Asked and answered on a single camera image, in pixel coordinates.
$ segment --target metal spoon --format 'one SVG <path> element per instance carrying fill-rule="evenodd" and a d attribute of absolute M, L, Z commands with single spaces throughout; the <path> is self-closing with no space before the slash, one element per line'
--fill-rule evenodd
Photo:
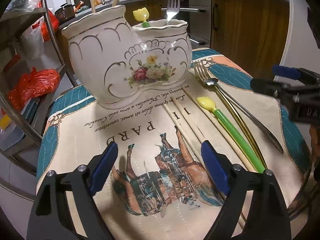
<path fill-rule="evenodd" d="M 252 122 L 259 127 L 261 131 L 263 131 L 273 142 L 273 144 L 276 146 L 279 152 L 283 154 L 283 148 L 277 138 L 269 131 L 267 127 L 265 127 L 257 118 L 255 118 L 243 105 L 241 105 L 237 100 L 235 100 L 231 95 L 229 95 L 220 85 L 218 84 L 218 79 L 217 78 L 208 78 L 203 81 L 204 84 L 207 85 L 214 85 L 216 88 L 221 90 L 226 96 L 228 96 L 239 108 L 244 111 L 248 117 L 252 120 Z"/>

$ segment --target wooden cabinet door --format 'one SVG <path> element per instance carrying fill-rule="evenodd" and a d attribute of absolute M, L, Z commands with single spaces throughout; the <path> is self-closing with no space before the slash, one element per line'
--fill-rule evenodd
<path fill-rule="evenodd" d="M 285 0 L 212 0 L 211 48 L 253 77 L 273 79 L 288 25 Z"/>

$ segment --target floral decoration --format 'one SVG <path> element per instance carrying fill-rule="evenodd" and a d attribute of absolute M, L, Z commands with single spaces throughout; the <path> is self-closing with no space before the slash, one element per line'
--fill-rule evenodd
<path fill-rule="evenodd" d="M 132 76 L 124 78 L 129 82 L 129 86 L 147 85 L 154 82 L 167 82 L 169 78 L 173 76 L 176 68 L 169 65 L 168 62 L 164 62 L 163 66 L 161 63 L 157 64 L 157 56 L 147 57 L 147 62 L 142 64 L 140 59 L 137 60 L 139 67 L 134 69 L 131 67 Z"/>

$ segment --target metal bolt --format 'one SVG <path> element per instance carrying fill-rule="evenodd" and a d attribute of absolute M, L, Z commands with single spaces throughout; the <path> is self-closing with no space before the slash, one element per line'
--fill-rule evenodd
<path fill-rule="evenodd" d="M 235 170 L 235 171 L 240 171 L 241 169 L 242 169 L 242 167 L 241 167 L 241 165 L 239 165 L 239 164 L 233 164 L 233 169 Z"/>
<path fill-rule="evenodd" d="M 80 166 L 78 167 L 78 171 L 83 172 L 83 171 L 85 171 L 86 168 L 87 168 L 87 166 L 85 166 L 85 165 L 80 165 Z"/>
<path fill-rule="evenodd" d="M 272 174 L 273 174 L 272 170 L 269 170 L 269 169 L 266 169 L 265 172 L 269 176 L 272 176 Z"/>
<path fill-rule="evenodd" d="M 53 174 L 55 174 L 56 172 L 54 171 L 54 170 L 49 170 L 48 172 L 47 172 L 47 176 L 48 177 L 51 177 Z"/>
<path fill-rule="evenodd" d="M 300 100 L 299 96 L 293 96 L 292 99 L 295 103 L 298 103 Z"/>

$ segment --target white plastic bag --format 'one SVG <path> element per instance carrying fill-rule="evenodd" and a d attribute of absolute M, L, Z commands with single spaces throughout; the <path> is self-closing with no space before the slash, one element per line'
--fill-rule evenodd
<path fill-rule="evenodd" d="M 38 7 L 39 1 L 40 0 L 12 0 L 5 11 L 20 10 L 33 12 L 33 10 Z"/>
<path fill-rule="evenodd" d="M 30 26 L 21 36 L 22 49 L 29 59 L 39 58 L 44 52 L 44 40 L 41 33 L 41 26 L 44 18 L 39 20 L 39 26 L 32 29 Z"/>

